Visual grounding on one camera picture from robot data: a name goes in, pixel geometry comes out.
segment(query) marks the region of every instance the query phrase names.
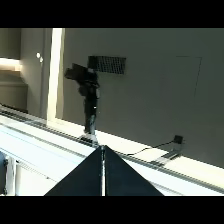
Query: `black cable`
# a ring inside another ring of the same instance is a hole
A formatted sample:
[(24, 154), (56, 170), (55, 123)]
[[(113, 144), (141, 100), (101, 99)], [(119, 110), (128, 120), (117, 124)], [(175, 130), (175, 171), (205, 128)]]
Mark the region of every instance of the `black cable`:
[(142, 150), (139, 151), (139, 152), (131, 153), (131, 154), (126, 154), (126, 155), (127, 155), (127, 156), (133, 156), (133, 155), (136, 155), (136, 154), (138, 154), (138, 153), (140, 153), (140, 152), (142, 152), (142, 151), (144, 151), (144, 150), (146, 150), (146, 149), (154, 149), (154, 148), (157, 148), (157, 147), (162, 146), (162, 145), (169, 145), (169, 144), (172, 143), (172, 142), (173, 142), (173, 140), (170, 141), (170, 142), (167, 142), (167, 143), (163, 143), (163, 144), (160, 144), (160, 145), (156, 145), (156, 146), (150, 147), (150, 148), (144, 148), (144, 149), (142, 149)]

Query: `black triangular object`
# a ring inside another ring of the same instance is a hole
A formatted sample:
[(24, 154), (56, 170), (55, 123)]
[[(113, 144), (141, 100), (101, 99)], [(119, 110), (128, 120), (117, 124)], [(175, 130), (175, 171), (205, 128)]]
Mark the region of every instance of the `black triangular object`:
[(97, 148), (45, 196), (100, 196), (101, 155)]
[(163, 196), (109, 147), (105, 146), (106, 196)]

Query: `cable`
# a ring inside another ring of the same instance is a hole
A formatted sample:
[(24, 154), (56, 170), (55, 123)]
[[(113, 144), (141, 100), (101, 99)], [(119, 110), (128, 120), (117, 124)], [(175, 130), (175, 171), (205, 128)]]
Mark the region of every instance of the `cable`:
[(139, 152), (131, 153), (131, 154), (126, 154), (126, 155), (127, 155), (127, 156), (133, 156), (133, 155), (136, 155), (136, 154), (138, 154), (138, 153), (140, 153), (140, 152), (142, 152), (142, 151), (144, 151), (144, 150), (146, 150), (146, 149), (154, 149), (154, 148), (157, 148), (157, 147), (162, 146), (162, 145), (169, 145), (169, 144), (172, 143), (172, 142), (173, 142), (173, 140), (170, 141), (170, 142), (167, 142), (167, 143), (163, 143), (163, 144), (160, 144), (160, 145), (156, 145), (156, 146), (150, 147), (150, 148), (144, 148), (144, 149), (142, 149), (142, 150), (139, 151)]

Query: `vent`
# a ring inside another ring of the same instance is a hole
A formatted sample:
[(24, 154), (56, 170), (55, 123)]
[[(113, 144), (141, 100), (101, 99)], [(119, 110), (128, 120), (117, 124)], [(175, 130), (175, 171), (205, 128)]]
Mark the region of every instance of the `vent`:
[(88, 68), (98, 72), (124, 74), (126, 58), (89, 56)]

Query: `vent grille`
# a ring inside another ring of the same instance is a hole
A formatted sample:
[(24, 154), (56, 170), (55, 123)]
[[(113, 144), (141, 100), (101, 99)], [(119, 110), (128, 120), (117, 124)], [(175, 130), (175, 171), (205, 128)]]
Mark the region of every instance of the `vent grille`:
[(88, 67), (99, 72), (124, 74), (126, 58), (108, 56), (90, 56)]

